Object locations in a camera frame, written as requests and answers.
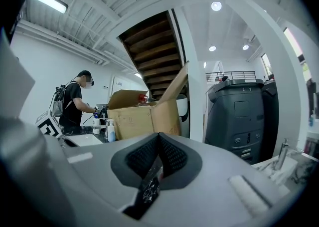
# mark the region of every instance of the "button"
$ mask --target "button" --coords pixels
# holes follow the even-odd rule
[[[247,149],[247,150],[242,151],[242,153],[248,153],[250,151],[251,151],[251,149]]]
[[[247,156],[249,156],[250,155],[250,153],[246,153],[246,154],[242,154],[242,158],[245,158],[245,157],[247,157]]]

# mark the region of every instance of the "plastic bottle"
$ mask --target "plastic bottle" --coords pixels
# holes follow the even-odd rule
[[[113,124],[113,120],[109,119],[109,126],[108,126],[108,141],[114,142],[115,141],[115,129],[114,129],[114,124]]]
[[[100,128],[96,128],[94,126],[100,126],[101,125],[101,121],[98,118],[98,114],[94,113],[94,118],[93,118],[93,133],[96,135],[100,134]]]
[[[315,112],[309,118],[309,126],[312,127],[314,125]]]

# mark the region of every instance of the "railing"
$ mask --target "railing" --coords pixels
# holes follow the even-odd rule
[[[223,76],[234,79],[256,79],[255,71],[233,71],[233,72],[214,72],[206,73],[207,82],[219,82]]]

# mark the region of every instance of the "hand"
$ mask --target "hand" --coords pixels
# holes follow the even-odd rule
[[[101,115],[101,111],[95,108],[95,112],[98,114],[98,117]]]

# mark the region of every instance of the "sink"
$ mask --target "sink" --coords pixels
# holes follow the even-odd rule
[[[275,182],[276,185],[280,186],[283,185],[292,175],[298,162],[287,156],[282,168],[280,170],[274,170],[274,166],[276,165],[277,161],[278,156],[275,156],[269,160],[254,164],[252,167],[266,175],[269,179]]]
[[[86,135],[75,135],[67,137],[71,142],[77,146],[89,146],[89,145],[100,145],[102,142],[97,139],[93,134]]]

